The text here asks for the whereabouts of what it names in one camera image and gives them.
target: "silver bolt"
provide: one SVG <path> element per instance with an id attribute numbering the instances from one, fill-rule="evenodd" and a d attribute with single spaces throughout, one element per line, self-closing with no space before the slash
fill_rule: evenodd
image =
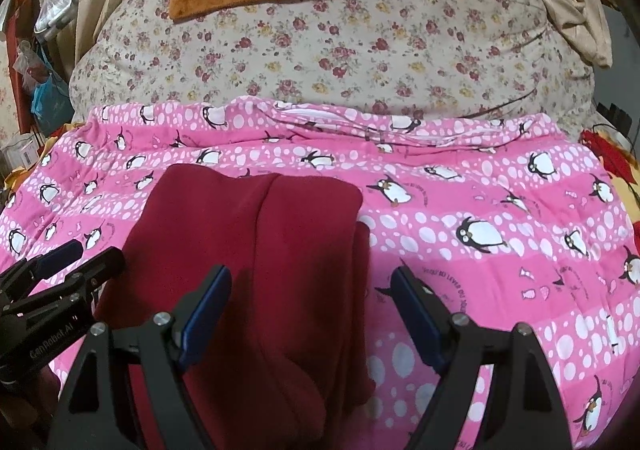
<path id="1" fill-rule="evenodd" d="M 106 330 L 107 330 L 107 326 L 103 322 L 97 322 L 91 326 L 91 329 L 89 329 L 89 332 L 94 336 L 100 336 Z"/>
<path id="2" fill-rule="evenodd" d="M 171 320 L 171 315 L 166 312 L 156 313 L 154 315 L 154 324 L 156 325 L 167 325 Z"/>
<path id="3" fill-rule="evenodd" d="M 453 323 L 458 327 L 464 327 L 465 325 L 469 325 L 469 317 L 464 313 L 455 313 L 451 319 Z"/>
<path id="4" fill-rule="evenodd" d="M 516 328 L 522 336 L 529 336 L 533 332 L 531 325 L 525 322 L 520 322 Z"/>

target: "plastic bag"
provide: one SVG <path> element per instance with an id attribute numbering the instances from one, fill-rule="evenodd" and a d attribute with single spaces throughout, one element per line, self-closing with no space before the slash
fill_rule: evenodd
<path id="1" fill-rule="evenodd" d="M 40 43 L 50 42 L 78 16 L 79 0 L 43 0 L 36 20 L 35 35 Z"/>
<path id="2" fill-rule="evenodd" d="M 44 52 L 41 50 L 40 53 L 49 67 L 50 75 L 33 93 L 31 113 L 36 116 L 40 131 L 48 137 L 65 123 L 71 123 L 74 108 L 69 98 L 68 84 L 53 70 Z"/>
<path id="3" fill-rule="evenodd" d="M 22 75 L 22 87 L 30 96 L 33 96 L 38 86 L 49 79 L 49 68 L 26 40 L 22 40 L 18 45 L 18 57 L 14 63 L 14 70 Z"/>

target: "blue plastic bag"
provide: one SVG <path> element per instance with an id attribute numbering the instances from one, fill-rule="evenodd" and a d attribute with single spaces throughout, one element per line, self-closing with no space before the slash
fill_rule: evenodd
<path id="1" fill-rule="evenodd" d="M 38 53 L 51 74 L 49 80 L 36 87 L 31 113 L 36 116 L 41 132 L 48 137 L 65 123 L 71 123 L 74 108 L 69 98 L 68 84 L 53 70 L 44 52 L 40 50 Z"/>

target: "bed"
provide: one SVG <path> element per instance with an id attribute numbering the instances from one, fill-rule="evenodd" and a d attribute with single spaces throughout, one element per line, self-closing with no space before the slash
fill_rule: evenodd
<path id="1" fill-rule="evenodd" d="M 87 124 L 63 136 L 0 218 L 0 263 L 72 238 L 87 258 L 122 245 L 176 162 L 343 178 L 362 189 L 376 261 L 367 351 L 377 386 L 345 448 L 402 448 L 434 390 L 376 290 L 401 258 L 452 310 L 491 327 L 533 325 L 575 447 L 587 446 L 640 356 L 636 275 L 620 278 L 635 271 L 633 228 L 617 196 L 594 189 L 607 186 L 598 160 L 574 143 L 604 122 L 593 84 L 542 0 L 292 0 L 183 23 L 168 19 L 168 0 L 125 0 L 70 81 Z M 434 198 L 450 191 L 464 209 Z M 473 223 L 500 242 L 465 245 Z M 489 285 L 469 279 L 477 267 Z M 52 363 L 63 381 L 77 350 Z M 490 377 L 478 378 L 461 448 Z M 595 394 L 598 415 L 585 421 Z"/>

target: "pink penguin blanket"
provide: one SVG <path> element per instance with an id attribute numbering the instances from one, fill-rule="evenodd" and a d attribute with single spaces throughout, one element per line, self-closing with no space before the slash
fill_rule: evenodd
<path id="1" fill-rule="evenodd" d="M 9 200 L 0 217 L 1 267 L 69 239 L 81 240 L 83 260 L 122 246 L 175 163 L 236 177 L 335 177 L 361 189 L 359 220 L 370 230 L 367 367 L 376 390 L 344 428 L 344 448 L 403 448 L 437 383 L 386 292 L 402 261 L 452 312 L 488 327 L 532 325 L 576 447 L 600 435 L 638 370 L 632 224 L 591 151 L 543 114 L 422 122 L 250 96 L 221 108 L 98 108 Z M 180 242 L 184 233 L 165 234 Z M 52 362 L 62 380 L 77 350 Z M 483 368 L 459 448 L 472 447 L 490 380 L 491 368 Z"/>

